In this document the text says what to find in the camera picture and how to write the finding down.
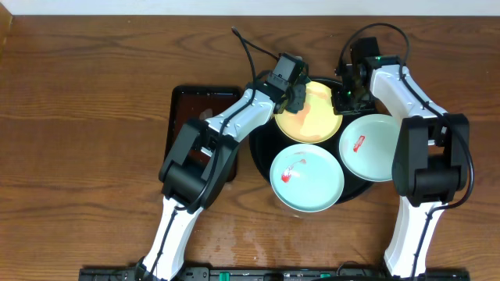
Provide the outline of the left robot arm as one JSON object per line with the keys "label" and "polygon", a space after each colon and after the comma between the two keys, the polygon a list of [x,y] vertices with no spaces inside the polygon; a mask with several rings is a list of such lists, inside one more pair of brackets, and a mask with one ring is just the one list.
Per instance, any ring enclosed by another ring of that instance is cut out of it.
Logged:
{"label": "left robot arm", "polygon": [[162,218],[152,248],[137,264],[137,280],[171,280],[184,263],[184,252],[202,211],[219,196],[241,142],[287,106],[300,109],[310,79],[295,82],[269,74],[248,84],[241,98],[211,118],[190,119],[182,127],[159,171]]}

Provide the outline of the light blue front plate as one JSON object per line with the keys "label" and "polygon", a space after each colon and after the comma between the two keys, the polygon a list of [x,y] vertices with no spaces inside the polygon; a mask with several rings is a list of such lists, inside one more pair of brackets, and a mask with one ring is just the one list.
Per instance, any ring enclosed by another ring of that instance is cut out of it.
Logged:
{"label": "light blue front plate", "polygon": [[338,202],[345,176],[329,151],[314,144],[294,144],[274,158],[270,185],[288,207],[300,212],[321,212]]}

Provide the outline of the yellow plate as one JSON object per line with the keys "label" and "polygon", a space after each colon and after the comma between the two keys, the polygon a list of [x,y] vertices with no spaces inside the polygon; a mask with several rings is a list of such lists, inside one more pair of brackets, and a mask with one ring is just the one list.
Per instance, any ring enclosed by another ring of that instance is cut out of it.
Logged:
{"label": "yellow plate", "polygon": [[332,90],[321,83],[306,84],[304,108],[297,113],[283,111],[274,119],[279,129],[300,143],[315,144],[328,140],[340,129],[343,116],[334,113]]}

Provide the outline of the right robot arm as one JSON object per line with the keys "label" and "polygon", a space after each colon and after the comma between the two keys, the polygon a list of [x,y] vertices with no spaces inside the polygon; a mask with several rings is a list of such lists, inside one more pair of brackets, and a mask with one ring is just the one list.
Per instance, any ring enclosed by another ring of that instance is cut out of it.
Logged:
{"label": "right robot arm", "polygon": [[379,101],[398,124],[389,160],[400,201],[384,265],[391,277],[418,278],[440,216],[464,203],[453,200],[456,192],[473,188],[469,121],[436,105],[397,55],[353,55],[336,74],[343,86],[332,98],[336,112],[368,112]]}

